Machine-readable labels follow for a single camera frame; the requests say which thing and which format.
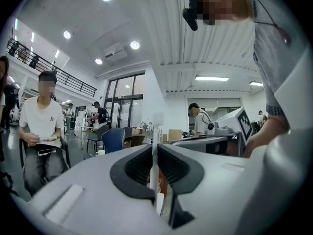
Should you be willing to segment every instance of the cup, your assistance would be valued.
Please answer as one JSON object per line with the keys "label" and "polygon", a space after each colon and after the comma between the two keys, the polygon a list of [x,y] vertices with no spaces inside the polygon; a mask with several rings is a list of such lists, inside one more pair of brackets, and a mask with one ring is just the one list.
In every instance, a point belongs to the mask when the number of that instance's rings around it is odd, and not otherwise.
{"label": "cup", "polygon": [[101,155],[105,155],[106,154],[106,151],[105,150],[99,150],[96,152],[96,157],[97,156],[101,156]]}

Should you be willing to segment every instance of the black chair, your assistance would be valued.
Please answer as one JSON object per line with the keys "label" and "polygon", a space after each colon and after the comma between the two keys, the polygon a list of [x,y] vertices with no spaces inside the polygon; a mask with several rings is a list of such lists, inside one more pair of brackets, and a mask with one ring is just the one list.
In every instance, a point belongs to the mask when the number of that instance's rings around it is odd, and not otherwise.
{"label": "black chair", "polygon": [[[68,154],[68,144],[65,141],[64,138],[60,137],[60,142],[61,142],[61,148],[62,150],[65,150],[65,156],[66,156],[66,162],[69,168],[71,168],[70,166],[70,162],[69,162],[69,154]],[[24,146],[24,152],[26,155],[26,150],[27,150],[27,143],[25,140],[20,139],[20,160],[21,160],[21,166],[22,168],[24,167],[24,157],[23,157],[23,146]]]}
{"label": "black chair", "polygon": [[102,134],[106,133],[108,130],[109,130],[109,126],[108,125],[103,125],[98,130],[96,130],[96,134],[95,135],[92,135],[92,136],[88,137],[86,153],[88,153],[89,140],[90,141],[94,141],[93,149],[97,152],[97,143],[99,141],[101,141]]}

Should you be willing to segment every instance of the blue chair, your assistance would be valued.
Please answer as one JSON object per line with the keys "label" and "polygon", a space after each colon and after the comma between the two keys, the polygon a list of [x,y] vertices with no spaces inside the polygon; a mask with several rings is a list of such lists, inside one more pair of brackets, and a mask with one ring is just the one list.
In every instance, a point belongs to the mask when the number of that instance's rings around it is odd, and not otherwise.
{"label": "blue chair", "polygon": [[123,149],[125,130],[123,128],[112,128],[101,136],[106,154]]}

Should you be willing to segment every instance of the chair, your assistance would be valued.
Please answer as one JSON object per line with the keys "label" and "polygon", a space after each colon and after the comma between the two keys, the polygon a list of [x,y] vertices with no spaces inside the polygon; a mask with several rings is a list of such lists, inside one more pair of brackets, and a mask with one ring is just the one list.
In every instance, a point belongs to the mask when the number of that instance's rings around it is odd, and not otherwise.
{"label": "chair", "polygon": [[130,141],[131,147],[135,147],[135,146],[142,145],[142,142],[144,139],[145,139],[144,135],[138,135],[138,136],[126,137],[124,141],[125,142]]}
{"label": "chair", "polygon": [[[70,166],[70,161],[69,161],[69,154],[68,154],[68,144],[65,141],[64,138],[60,137],[60,142],[61,142],[61,148],[62,150],[65,151],[65,157],[66,157],[66,162],[69,168],[71,168]],[[22,168],[24,167],[24,157],[23,157],[23,146],[24,146],[24,152],[26,155],[26,150],[27,150],[27,143],[25,140],[20,139],[20,160],[21,160],[21,166]]]}
{"label": "chair", "polygon": [[90,141],[94,141],[93,149],[97,152],[97,142],[101,141],[102,134],[104,134],[108,130],[109,130],[109,126],[108,125],[103,125],[98,130],[96,130],[96,134],[95,135],[92,135],[92,136],[88,137],[86,153],[88,153],[89,140]]}
{"label": "chair", "polygon": [[125,129],[112,128],[106,133],[102,134],[101,139],[103,146],[106,148],[106,154],[122,150],[125,139]]}
{"label": "chair", "polygon": [[131,137],[133,135],[132,127],[124,127],[124,130],[125,130],[125,137]]}

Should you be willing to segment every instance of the railing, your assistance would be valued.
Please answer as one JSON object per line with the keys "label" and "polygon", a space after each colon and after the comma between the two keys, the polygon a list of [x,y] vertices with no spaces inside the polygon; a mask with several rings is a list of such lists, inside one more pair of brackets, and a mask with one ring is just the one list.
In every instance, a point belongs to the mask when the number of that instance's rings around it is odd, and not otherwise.
{"label": "railing", "polygon": [[71,88],[87,95],[94,96],[97,90],[95,87],[84,83],[83,81],[56,67],[36,53],[31,52],[30,49],[14,39],[9,41],[6,47],[6,52],[35,70],[40,72],[45,70],[52,71],[56,75],[58,82],[70,86]]}

